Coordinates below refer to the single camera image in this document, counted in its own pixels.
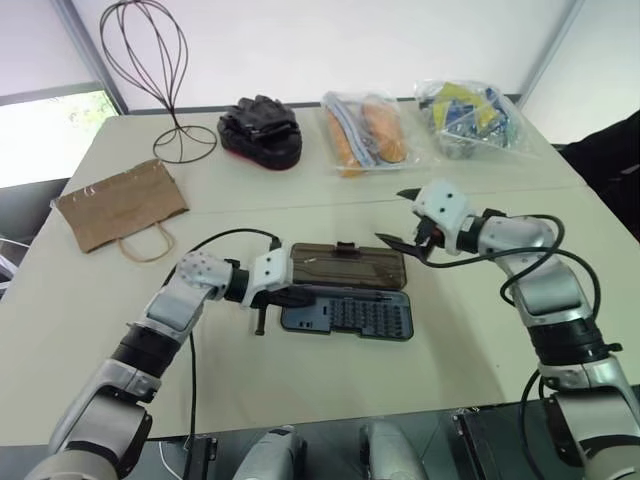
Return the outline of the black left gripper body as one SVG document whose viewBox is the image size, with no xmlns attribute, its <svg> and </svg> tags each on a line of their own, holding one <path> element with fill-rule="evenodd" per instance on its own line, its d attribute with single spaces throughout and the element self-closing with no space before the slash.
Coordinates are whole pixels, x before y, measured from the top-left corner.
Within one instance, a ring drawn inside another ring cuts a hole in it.
<svg viewBox="0 0 640 480">
<path fill-rule="evenodd" d="M 284 287 L 279 290 L 258 292 L 251 301 L 250 308 L 258 312 L 258 320 L 254 334 L 256 336 L 265 335 L 266 314 L 270 306 L 281 306 L 288 294 L 288 288 Z"/>
</svg>

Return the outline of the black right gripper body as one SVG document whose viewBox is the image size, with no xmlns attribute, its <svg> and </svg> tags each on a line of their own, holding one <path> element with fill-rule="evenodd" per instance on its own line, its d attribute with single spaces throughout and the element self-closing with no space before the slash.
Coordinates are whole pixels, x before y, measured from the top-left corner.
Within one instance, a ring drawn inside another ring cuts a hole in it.
<svg viewBox="0 0 640 480">
<path fill-rule="evenodd" d="M 436 248 L 443 248 L 445 237 L 436 223 L 426 216 L 419 216 L 414 234 L 416 258 L 427 261 Z"/>
</svg>

